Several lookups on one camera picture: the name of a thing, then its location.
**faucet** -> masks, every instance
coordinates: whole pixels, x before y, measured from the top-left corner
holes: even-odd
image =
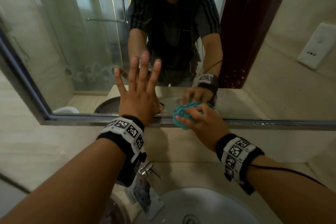
[[[147,181],[147,178],[151,174],[155,174],[161,179],[154,164],[149,162],[139,169],[132,185],[125,188],[125,194],[129,201],[133,204],[138,201],[150,221],[164,207],[161,198]]]

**mirror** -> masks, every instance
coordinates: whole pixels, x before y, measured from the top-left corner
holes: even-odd
[[[282,0],[257,56],[224,52],[225,64],[225,0],[0,0],[0,27],[57,115],[117,115],[114,69],[127,74],[130,58],[148,52],[151,65],[162,61],[158,117],[171,117],[187,95],[227,119],[335,120],[332,1]],[[198,87],[204,74],[219,78],[216,98]]]

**hand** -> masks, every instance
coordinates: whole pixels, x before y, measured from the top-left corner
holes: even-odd
[[[153,116],[159,114],[161,110],[153,106],[155,85],[161,69],[161,61],[154,64],[152,74],[148,80],[149,56],[141,56],[141,68],[137,80],[138,58],[131,59],[131,68],[128,74],[128,91],[120,77],[120,70],[115,69],[115,81],[120,92],[119,115],[132,115],[137,117],[146,127]]]
[[[223,119],[207,104],[185,110],[195,121],[176,116],[176,119],[187,127],[191,128],[198,139],[210,150],[216,152],[217,142],[230,133],[229,127]]]
[[[207,103],[212,99],[212,96],[213,93],[208,89],[201,87],[188,88],[185,91],[181,104],[188,104],[191,97],[193,102]]]

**person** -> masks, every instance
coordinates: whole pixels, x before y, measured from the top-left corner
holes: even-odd
[[[121,95],[119,115],[132,116],[141,121],[143,127],[159,112],[153,107],[153,98],[161,62],[155,62],[149,80],[148,64],[149,56],[142,55],[137,80],[138,58],[131,59],[128,91],[120,71],[115,70]],[[230,135],[225,122],[206,104],[187,112],[195,120],[178,117],[179,121],[189,126],[200,141],[218,155],[221,138]],[[114,141],[104,137],[97,139],[7,213],[0,224],[98,223],[127,158]],[[285,224],[336,223],[336,193],[308,177],[281,168],[280,163],[259,155],[246,171],[247,181],[280,220]]]
[[[128,9],[129,58],[150,55],[160,58],[162,69],[157,86],[188,87],[183,104],[210,101],[214,92],[192,87],[200,55],[195,46],[201,37],[204,46],[203,71],[219,76],[223,52],[219,36],[219,15],[214,0],[132,0]]]

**electrical outlet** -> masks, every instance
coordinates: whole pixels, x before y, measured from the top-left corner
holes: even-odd
[[[336,26],[322,22],[297,61],[312,69],[317,69],[322,60],[329,54],[335,42]]]

